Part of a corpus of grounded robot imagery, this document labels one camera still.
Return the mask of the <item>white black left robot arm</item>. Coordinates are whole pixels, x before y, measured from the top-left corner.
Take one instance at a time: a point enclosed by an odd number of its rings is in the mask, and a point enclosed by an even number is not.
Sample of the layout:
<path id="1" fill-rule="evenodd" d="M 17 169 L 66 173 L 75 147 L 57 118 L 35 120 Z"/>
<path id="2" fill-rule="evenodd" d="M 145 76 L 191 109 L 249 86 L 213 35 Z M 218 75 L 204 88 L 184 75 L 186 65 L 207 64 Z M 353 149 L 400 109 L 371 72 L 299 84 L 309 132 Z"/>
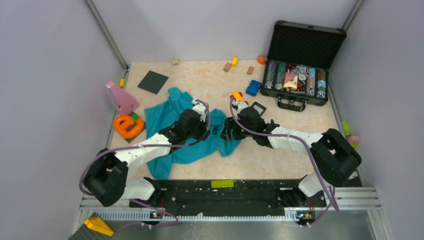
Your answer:
<path id="1" fill-rule="evenodd" d="M 129 173 L 154 159 L 190 147 L 188 141 L 191 139 L 196 144 L 206 140 L 210 126 L 209 105 L 194 99 L 192 108 L 185 109 L 177 121 L 150 138 L 132 146 L 99 151 L 83 170 L 79 188 L 104 207 L 120 200 L 142 200 L 147 206 L 154 207 L 160 202 L 159 191 L 149 180 L 130 178 Z"/>

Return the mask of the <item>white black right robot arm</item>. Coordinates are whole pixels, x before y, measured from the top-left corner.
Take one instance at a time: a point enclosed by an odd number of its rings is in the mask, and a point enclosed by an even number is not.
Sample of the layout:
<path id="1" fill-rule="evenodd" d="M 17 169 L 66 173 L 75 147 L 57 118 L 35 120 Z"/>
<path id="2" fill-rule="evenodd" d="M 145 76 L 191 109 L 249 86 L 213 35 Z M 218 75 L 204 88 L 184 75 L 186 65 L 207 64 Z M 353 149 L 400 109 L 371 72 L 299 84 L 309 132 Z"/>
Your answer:
<path id="1" fill-rule="evenodd" d="M 329 187 L 342 187 L 362 163 L 359 153 L 336 129 L 302 132 L 273 121 L 266 123 L 253 106 L 234 98 L 230 100 L 230 112 L 224 137 L 251 137 L 260 146 L 288 149 L 309 157 L 313 172 L 303 177 L 293 192 L 293 200 L 299 206 L 307 206 L 320 191 L 329 193 Z"/>

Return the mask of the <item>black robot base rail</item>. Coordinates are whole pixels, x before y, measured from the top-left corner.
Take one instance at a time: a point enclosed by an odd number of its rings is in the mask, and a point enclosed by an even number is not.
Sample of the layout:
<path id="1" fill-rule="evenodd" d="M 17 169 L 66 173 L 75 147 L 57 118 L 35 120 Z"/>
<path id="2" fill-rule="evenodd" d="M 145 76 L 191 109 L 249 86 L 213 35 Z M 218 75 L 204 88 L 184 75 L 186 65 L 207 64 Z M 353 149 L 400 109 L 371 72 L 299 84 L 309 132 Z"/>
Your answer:
<path id="1" fill-rule="evenodd" d="M 321 208 L 323 191 L 304 196 L 297 179 L 236 179 L 232 187 L 213 188 L 212 180 L 151 180 L 155 192 L 144 204 L 163 207 L 175 216 L 283 216 L 286 208 Z"/>

